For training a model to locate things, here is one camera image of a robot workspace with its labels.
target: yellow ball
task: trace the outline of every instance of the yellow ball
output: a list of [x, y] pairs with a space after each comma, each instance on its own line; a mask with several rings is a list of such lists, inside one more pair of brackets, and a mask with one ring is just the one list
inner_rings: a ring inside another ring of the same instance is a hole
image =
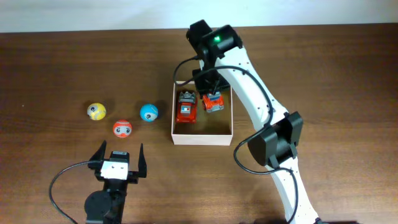
[[90, 119], [99, 121], [105, 117], [106, 109], [104, 105], [102, 105], [101, 103], [93, 103], [92, 105], [89, 105], [89, 107], [87, 108], [87, 114], [90, 117]]

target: toy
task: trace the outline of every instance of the toy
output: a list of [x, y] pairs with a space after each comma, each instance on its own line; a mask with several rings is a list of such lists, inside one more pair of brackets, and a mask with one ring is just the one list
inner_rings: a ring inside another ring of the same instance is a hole
[[159, 111], [155, 105], [147, 104], [142, 106], [139, 115], [144, 121], [153, 122], [159, 115]]
[[176, 123], [197, 122], [197, 98], [195, 92], [180, 92], [178, 97]]
[[219, 91], [217, 91], [214, 95], [211, 93], [203, 95], [203, 101], [201, 103], [203, 109], [207, 113], [224, 109], [224, 99]]
[[104, 105], [102, 105], [101, 103], [93, 103], [88, 106], [87, 114], [90, 117], [90, 119], [99, 121], [105, 117], [106, 109]]
[[126, 120], [119, 120], [113, 125], [113, 134], [119, 138], [126, 138], [131, 134], [132, 126]]

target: cable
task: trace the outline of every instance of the cable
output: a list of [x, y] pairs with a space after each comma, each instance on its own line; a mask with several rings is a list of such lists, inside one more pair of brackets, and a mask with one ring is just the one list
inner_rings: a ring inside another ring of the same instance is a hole
[[65, 218], [69, 219], [72, 223], [74, 224], [78, 224], [72, 217], [70, 217], [69, 215], [67, 215], [64, 211], [61, 210], [60, 207], [58, 207], [58, 205], [55, 203], [54, 199], [52, 198], [52, 186], [54, 185], [55, 181], [58, 179], [58, 177], [61, 176], [61, 174], [63, 174], [64, 172], [68, 171], [71, 168], [74, 168], [76, 166], [82, 166], [82, 165], [86, 165], [86, 164], [92, 164], [92, 163], [98, 163], [101, 161], [85, 161], [85, 162], [79, 162], [77, 164], [68, 166], [67, 168], [61, 170], [51, 181], [50, 183], [50, 187], [49, 187], [49, 197], [50, 197], [50, 201], [52, 203], [52, 205], [55, 207], [55, 209], [57, 209], [57, 211], [59, 213], [61, 213]]
[[181, 62], [181, 63], [175, 68], [174, 74], [173, 74], [173, 80], [174, 80], [175, 85], [177, 85], [177, 86], [184, 86], [184, 85], [190, 83], [191, 81], [196, 80], [197, 78], [201, 77], [202, 75], [204, 75], [204, 74], [206, 74], [206, 73], [208, 73], [208, 72], [210, 72], [210, 71], [219, 70], [219, 69], [233, 69], [233, 70], [239, 70], [239, 71], [241, 71], [241, 72], [243, 73], [243, 75], [248, 75], [248, 76], [256, 83], [256, 85], [260, 88], [260, 90], [262, 91], [262, 94], [266, 97], [267, 104], [269, 105], [269, 111], [268, 111], [268, 113], [269, 113], [269, 119], [268, 119], [267, 123], [264, 124], [263, 128], [261, 128], [259, 131], [257, 131], [257, 132], [254, 133], [253, 135], [249, 136], [249, 137], [246, 138], [245, 140], [241, 141], [241, 142], [236, 146], [236, 148], [235, 148], [235, 150], [234, 150], [234, 160], [235, 160], [235, 162], [237, 163], [237, 165], [238, 165], [240, 168], [242, 168], [243, 170], [245, 170], [246, 172], [251, 173], [251, 174], [268, 175], [268, 174], [273, 174], [273, 173], [275, 173], [275, 172], [282, 171], [282, 170], [284, 170], [284, 171], [286, 171], [286, 172], [289, 172], [289, 173], [291, 174], [291, 176], [292, 176], [292, 178], [293, 178], [293, 182], [294, 182], [294, 189], [295, 189], [295, 205], [294, 205], [293, 214], [292, 214], [291, 218], [287, 221], [287, 224], [291, 223], [291, 222], [293, 221], [294, 216], [295, 216], [295, 214], [296, 214], [296, 212], [297, 212], [297, 209], [298, 209], [298, 207], [299, 207], [299, 187], [298, 187], [298, 185], [297, 185], [297, 179], [296, 179], [296, 177], [294, 176], [294, 171], [292, 171], [292, 170], [290, 170], [290, 169], [287, 169], [287, 168], [284, 168], [284, 167], [280, 167], [280, 168], [276, 168], [276, 169], [270, 170], [270, 171], [258, 172], [258, 171], [254, 171], [254, 170], [248, 169], [247, 167], [245, 167], [244, 165], [242, 165], [242, 163], [239, 162], [238, 157], [237, 157], [237, 152], [238, 152], [238, 150], [239, 150], [239, 148], [240, 148], [241, 146], [243, 146], [243, 145], [246, 144], [247, 142], [251, 141], [252, 139], [256, 138], [258, 135], [262, 134], [267, 128], [269, 128], [269, 127], [271, 126], [271, 121], [272, 121], [272, 118], [273, 118], [273, 116], [274, 116], [274, 108], [272, 107], [272, 103], [271, 103], [271, 100], [270, 100], [269, 97], [268, 97], [267, 92], [266, 92], [265, 89], [262, 87], [262, 85], [260, 84], [260, 82], [259, 82], [256, 78], [254, 78], [253, 74], [251, 74], [249, 71], [247, 71], [247, 70], [245, 70], [245, 69], [243, 69], [243, 68], [241, 68], [241, 67], [237, 67], [237, 66], [233, 66], [233, 65], [222, 65], [222, 66], [216, 66], [216, 67], [213, 67], [213, 68], [209, 68], [209, 69], [207, 69], [207, 70], [202, 70], [201, 72], [197, 73], [197, 74], [194, 75], [192, 78], [190, 78], [189, 80], [187, 80], [187, 81], [185, 81], [185, 82], [183, 82], [183, 83], [177, 83], [177, 81], [176, 81], [177, 70], [180, 68], [180, 66], [181, 66], [182, 64], [184, 64], [185, 62], [188, 62], [188, 61], [190, 61], [190, 60], [197, 60], [197, 59], [198, 59], [197, 56], [192, 57], [192, 58], [189, 58], [189, 59], [186, 59], [186, 60], [184, 60], [183, 62]]

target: blue ball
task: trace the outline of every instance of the blue ball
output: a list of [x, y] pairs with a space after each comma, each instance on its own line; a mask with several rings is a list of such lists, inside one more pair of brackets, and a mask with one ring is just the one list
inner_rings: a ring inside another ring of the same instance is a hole
[[139, 111], [139, 115], [144, 121], [153, 122], [159, 115], [159, 112], [155, 105], [144, 105]]

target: green light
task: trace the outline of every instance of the green light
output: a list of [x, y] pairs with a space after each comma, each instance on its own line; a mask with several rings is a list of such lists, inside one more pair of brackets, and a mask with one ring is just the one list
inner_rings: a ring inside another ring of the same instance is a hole
[[215, 41], [215, 42], [220, 42], [220, 41], [221, 41], [221, 38], [220, 38], [219, 36], [215, 36], [215, 37], [214, 37], [214, 41]]

